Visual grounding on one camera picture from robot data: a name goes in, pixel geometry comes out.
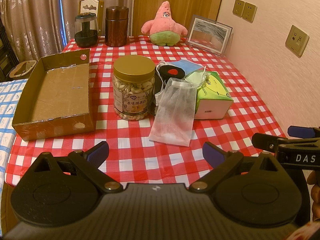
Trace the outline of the right hand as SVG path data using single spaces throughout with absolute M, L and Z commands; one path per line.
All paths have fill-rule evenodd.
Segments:
M 313 204 L 312 204 L 312 220 L 316 221 L 319 220 L 320 218 L 320 188 L 319 188 L 319 184 L 317 181 L 317 177 L 316 177 L 316 172 L 312 171 L 308 178 L 307 178 L 307 184 L 308 185 L 312 185 L 312 189 L 311 189 L 311 199 L 313 200 Z

